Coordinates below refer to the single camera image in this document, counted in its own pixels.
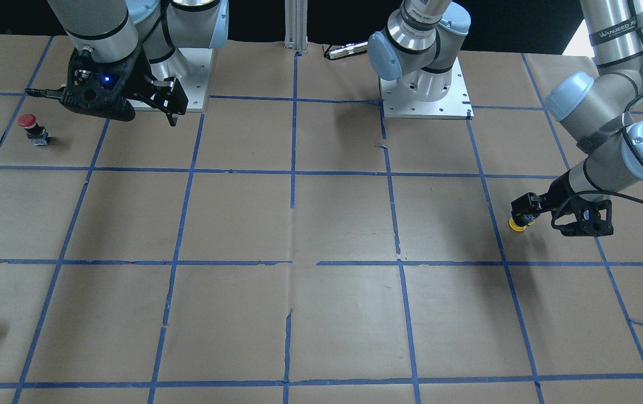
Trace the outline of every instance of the yellow object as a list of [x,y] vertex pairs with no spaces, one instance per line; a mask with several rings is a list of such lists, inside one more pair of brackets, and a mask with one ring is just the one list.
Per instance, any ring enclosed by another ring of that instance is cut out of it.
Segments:
[[523,232],[524,230],[526,230],[526,227],[527,227],[527,226],[521,227],[517,225],[516,222],[513,221],[513,218],[509,218],[508,225],[509,227],[511,227],[511,230],[514,230],[514,232]]

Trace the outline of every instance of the small object with red top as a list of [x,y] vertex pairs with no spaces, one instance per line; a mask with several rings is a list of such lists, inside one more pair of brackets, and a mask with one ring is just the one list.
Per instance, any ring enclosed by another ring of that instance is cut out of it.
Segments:
[[44,126],[37,124],[37,118],[32,113],[26,113],[17,119],[17,125],[27,131],[27,138],[35,146],[47,146],[49,133]]

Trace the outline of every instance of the red button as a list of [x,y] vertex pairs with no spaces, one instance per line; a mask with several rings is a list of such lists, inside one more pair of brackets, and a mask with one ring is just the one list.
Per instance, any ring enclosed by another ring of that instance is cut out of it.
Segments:
[[35,118],[32,113],[26,113],[22,117],[17,118],[17,125],[23,128],[32,128],[32,126],[35,126],[35,122],[37,122],[37,118]]

